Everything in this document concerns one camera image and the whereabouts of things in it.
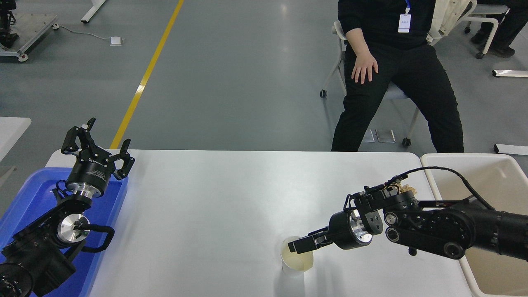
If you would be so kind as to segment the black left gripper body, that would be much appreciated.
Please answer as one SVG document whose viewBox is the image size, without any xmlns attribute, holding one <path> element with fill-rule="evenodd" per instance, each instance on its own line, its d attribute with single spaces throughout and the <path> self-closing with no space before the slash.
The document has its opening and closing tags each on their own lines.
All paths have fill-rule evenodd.
<svg viewBox="0 0 528 297">
<path fill-rule="evenodd" d="M 115 171 L 114 164 L 105 162 L 110 156 L 110 152 L 101 148 L 94 153 L 91 153 L 89 149 L 81 150 L 70 175 L 66 179 L 67 190 L 74 192 L 82 184 L 86 184 L 95 188 L 95 196 L 104 195 L 111 173 Z"/>
</svg>

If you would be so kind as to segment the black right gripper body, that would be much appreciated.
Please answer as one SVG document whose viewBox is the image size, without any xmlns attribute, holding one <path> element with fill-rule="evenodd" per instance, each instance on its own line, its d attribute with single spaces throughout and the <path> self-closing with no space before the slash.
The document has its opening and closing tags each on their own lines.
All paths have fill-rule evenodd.
<svg viewBox="0 0 528 297">
<path fill-rule="evenodd" d="M 329 239 L 342 250 L 362 248 L 363 243 L 352 230 L 356 226 L 352 212 L 340 211 L 333 214 L 329 221 Z"/>
</svg>

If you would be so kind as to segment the person's right hand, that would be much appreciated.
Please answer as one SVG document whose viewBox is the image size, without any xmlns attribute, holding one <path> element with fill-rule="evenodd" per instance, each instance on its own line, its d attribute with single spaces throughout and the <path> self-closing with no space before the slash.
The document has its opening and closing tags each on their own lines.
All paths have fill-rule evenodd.
<svg viewBox="0 0 528 297">
<path fill-rule="evenodd" d="M 356 54 L 351 78 L 353 82 L 364 84 L 371 82 L 375 73 L 379 73 L 377 60 L 368 51 Z"/>
</svg>

